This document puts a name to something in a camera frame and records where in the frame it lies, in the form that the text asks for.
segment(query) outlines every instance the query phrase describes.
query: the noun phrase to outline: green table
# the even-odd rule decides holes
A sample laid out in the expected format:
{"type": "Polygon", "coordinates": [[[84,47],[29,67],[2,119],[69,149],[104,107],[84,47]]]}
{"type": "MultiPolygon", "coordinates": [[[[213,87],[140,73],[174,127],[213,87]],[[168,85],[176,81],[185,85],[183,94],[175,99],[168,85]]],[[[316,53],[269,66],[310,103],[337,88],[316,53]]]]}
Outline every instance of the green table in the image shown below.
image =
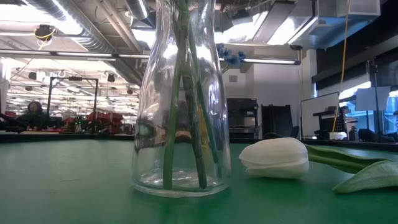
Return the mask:
{"type": "MultiPolygon", "coordinates": [[[[0,223],[397,223],[398,191],[335,195],[350,177],[311,163],[300,180],[252,178],[231,144],[231,186],[202,198],[162,198],[131,188],[129,141],[0,144],[0,223]]],[[[360,156],[388,152],[342,149],[360,156]]]]}

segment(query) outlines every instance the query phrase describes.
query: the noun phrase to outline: green leaf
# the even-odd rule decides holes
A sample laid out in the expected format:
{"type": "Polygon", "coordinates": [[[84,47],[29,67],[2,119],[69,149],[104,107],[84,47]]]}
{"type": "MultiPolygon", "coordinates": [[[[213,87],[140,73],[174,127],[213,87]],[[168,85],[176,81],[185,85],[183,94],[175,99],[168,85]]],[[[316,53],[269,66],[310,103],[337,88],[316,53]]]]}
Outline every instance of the green leaf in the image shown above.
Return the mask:
{"type": "Polygon", "coordinates": [[[308,160],[328,164],[344,172],[356,174],[375,162],[388,161],[383,158],[370,159],[362,156],[354,156],[335,149],[305,145],[308,151],[308,160]]]}
{"type": "Polygon", "coordinates": [[[398,186],[398,162],[379,161],[333,188],[337,194],[398,186]]]}

